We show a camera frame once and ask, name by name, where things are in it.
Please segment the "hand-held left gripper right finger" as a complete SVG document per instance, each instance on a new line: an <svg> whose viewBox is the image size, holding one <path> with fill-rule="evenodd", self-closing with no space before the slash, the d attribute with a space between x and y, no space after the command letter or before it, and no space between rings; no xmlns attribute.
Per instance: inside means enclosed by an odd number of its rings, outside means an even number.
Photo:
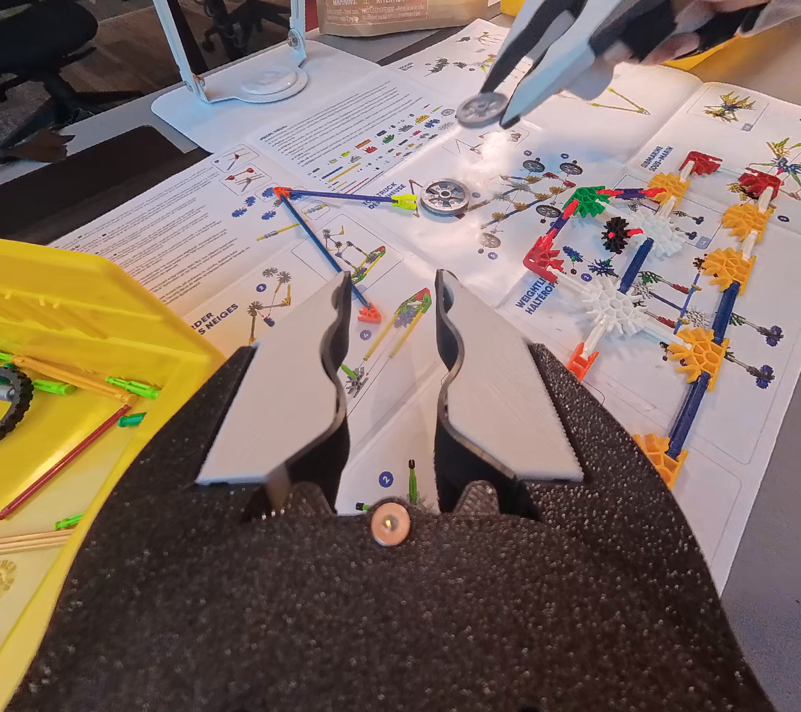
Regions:
<svg viewBox="0 0 801 712"><path fill-rule="evenodd" d="M536 515L532 483L580 485L585 475L534 345L450 271L436 272L436 346L446 376L436 406L440 512L485 482L502 513Z"/></svg>

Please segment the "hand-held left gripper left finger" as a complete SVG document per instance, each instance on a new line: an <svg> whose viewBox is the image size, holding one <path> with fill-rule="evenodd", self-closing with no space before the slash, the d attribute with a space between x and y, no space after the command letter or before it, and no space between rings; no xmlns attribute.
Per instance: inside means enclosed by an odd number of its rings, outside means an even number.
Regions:
<svg viewBox="0 0 801 712"><path fill-rule="evenodd" d="M294 485L315 484L335 508L349 456L347 396L339 372L349 348L349 273L335 276L261 339L239 382L198 485L260 485L284 505Z"/></svg>

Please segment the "grey spoked wheel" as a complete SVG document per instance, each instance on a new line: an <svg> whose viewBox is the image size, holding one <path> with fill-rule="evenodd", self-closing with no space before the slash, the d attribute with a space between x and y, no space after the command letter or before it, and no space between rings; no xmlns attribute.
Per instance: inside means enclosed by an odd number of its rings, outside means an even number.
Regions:
<svg viewBox="0 0 801 712"><path fill-rule="evenodd" d="M456 110L456 120L467 129L482 129L499 122L509 104L503 93L479 93L462 102Z"/></svg>
<svg viewBox="0 0 801 712"><path fill-rule="evenodd" d="M438 179L427 184L419 195L423 210L437 217L456 217L469 207L471 190L453 179Z"/></svg>

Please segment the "colourful rod connector frame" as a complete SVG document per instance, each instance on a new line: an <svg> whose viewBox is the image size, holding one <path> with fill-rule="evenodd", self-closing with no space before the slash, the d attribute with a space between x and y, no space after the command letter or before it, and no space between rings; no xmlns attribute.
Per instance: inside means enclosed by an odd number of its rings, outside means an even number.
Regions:
<svg viewBox="0 0 801 712"><path fill-rule="evenodd" d="M547 291L558 289L589 318L589 331L566 361L576 379L586 378L604 338L646 334L656 339L662 360L686 382L668 432L634 434L669 488L678 482L692 427L723 366L739 366L762 390L776 380L773 366L736 357L730 334L735 327L751 328L770 348L785 334L779 325L759 325L736 312L780 195L799 199L799 192L784 188L786 177L798 177L783 169L786 141L777 143L774 154L780 158L765 164L767 171L747 166L727 186L738 202L720 215L717 231L723 232L723 243L715 248L708 244L691 259L695 276L687 283L662 275L653 262L679 256L697 234L678 226L675 217L690 217L680 204L693 178L723 166L720 158L698 151L687 154L679 172L657 174L646 185L579 186L566 180L565 188L551 189L555 197L568 190L571 194L523 260ZM620 255L613 255L602 246L602 231L608 219L618 216L628 220L633 236Z"/></svg>

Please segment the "blue plastic rod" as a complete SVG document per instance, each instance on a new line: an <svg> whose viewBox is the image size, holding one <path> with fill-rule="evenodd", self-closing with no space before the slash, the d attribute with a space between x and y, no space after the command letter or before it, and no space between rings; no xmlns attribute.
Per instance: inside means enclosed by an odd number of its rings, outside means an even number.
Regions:
<svg viewBox="0 0 801 712"><path fill-rule="evenodd" d="M300 212L295 209L295 206L292 205L292 201L291 201L290 197L287 194L282 194L280 196L280 200L283 203L283 205L286 206L288 212L295 218L297 223L299 223L299 225L303 228L303 230L305 231L307 236L311 238L313 244L316 246L318 251L325 257L327 262L333 267L333 269L336 272L342 273L343 269L338 265L338 263L335 260L335 257L333 257L328 252L328 250L327 250L326 246L324 245L324 243L321 240L319 240L319 238L316 236L316 234L311 229L311 227L306 223L306 221L304 220L304 218L302 217ZM366 297L352 283L351 283L351 289L352 289L352 294L356 297L358 302L361 304L363 311L365 311L365 310L366 311L370 311L370 312L378 311L377 308L375 306L373 306L366 299Z"/></svg>

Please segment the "pile of coloured rods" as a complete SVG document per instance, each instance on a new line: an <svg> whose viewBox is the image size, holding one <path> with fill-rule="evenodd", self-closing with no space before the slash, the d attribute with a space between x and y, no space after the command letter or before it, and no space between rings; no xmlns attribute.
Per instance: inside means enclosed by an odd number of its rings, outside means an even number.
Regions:
<svg viewBox="0 0 801 712"><path fill-rule="evenodd" d="M169 385L108 382L24 357L5 366L32 385L15 398L25 412L2 432L2 558L63 546L175 411Z"/></svg>

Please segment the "purple plastic rod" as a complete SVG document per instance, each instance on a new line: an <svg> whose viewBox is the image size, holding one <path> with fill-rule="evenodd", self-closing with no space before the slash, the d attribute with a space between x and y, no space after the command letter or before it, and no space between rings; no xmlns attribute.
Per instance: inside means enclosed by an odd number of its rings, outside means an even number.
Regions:
<svg viewBox="0 0 801 712"><path fill-rule="evenodd" d="M336 200L345 200L351 199L356 200L359 202L366 202L366 203L391 203L391 196L376 196L376 195L358 195L358 194L337 194L337 193L328 193L328 192L320 192L311 189L293 189L292 197L320 197L320 198L332 198Z"/></svg>

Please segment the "person's right forearm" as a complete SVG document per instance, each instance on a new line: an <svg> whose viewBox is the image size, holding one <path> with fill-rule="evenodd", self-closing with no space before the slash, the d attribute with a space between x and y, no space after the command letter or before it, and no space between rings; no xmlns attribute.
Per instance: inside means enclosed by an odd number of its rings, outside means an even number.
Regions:
<svg viewBox="0 0 801 712"><path fill-rule="evenodd" d="M755 36L768 29L800 17L800 0L769 0L756 16L746 36Z"/></svg>

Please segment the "white building instruction sheet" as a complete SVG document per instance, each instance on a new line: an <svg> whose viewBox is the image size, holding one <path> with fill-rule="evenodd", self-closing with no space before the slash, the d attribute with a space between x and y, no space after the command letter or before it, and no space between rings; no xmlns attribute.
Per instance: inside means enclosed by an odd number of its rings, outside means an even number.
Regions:
<svg viewBox="0 0 801 712"><path fill-rule="evenodd" d="M469 130L456 104L489 74L504 28L477 21L404 63L381 68L243 141L225 146L117 209L54 242L112 261L230 356L277 338L285 320L334 269L272 186L337 194L415 194L418 211L389 203L292 197L292 205L356 288L382 314L357 321L340 380L348 398L351 459L338 510L356 509L411 484L422 507L435 500L432 447L437 381L434 277L450 270L475 295L566 361L589 318L529 271L523 260L579 186L640 186L679 172L698 151L723 161L695 177L680 204L694 230L674 258L653 262L676 283L691 259L723 243L719 218L738 202L727 186L747 166L767 171L786 141L784 188L799 192L799 106L667 67L620 65L610 86L583 101L550 98L509 130ZM419 203L438 179L469 187L466 212L437 217ZM751 329L730 332L736 357L776 371L762 390L725 364L702 404L674 487L719 587L730 572L758 486L799 377L799 199L781 194L756 248L756 270L736 312L779 325L770 348ZM634 434L665 435L686 382L655 338L604 338L583 380Z"/></svg>

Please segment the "large black rubber tyre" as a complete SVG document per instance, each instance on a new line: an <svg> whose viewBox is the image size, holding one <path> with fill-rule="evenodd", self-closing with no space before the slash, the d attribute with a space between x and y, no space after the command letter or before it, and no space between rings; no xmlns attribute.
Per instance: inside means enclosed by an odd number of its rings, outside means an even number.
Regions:
<svg viewBox="0 0 801 712"><path fill-rule="evenodd" d="M23 420L33 394L33 382L25 372L12 364L1 367L1 400L8 406L1 419L1 439L11 434Z"/></svg>

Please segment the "black office chair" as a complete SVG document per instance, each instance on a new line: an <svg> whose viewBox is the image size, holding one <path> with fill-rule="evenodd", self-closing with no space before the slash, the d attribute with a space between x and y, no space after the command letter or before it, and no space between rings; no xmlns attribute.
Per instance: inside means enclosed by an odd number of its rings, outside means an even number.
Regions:
<svg viewBox="0 0 801 712"><path fill-rule="evenodd" d="M33 0L27 8L1 22L2 101L7 91L28 82L44 86L48 104L21 128L2 140L8 150L40 129L62 128L81 115L101 113L97 93L77 93L62 71L93 52L85 49L98 32L95 16L73 0Z"/></svg>

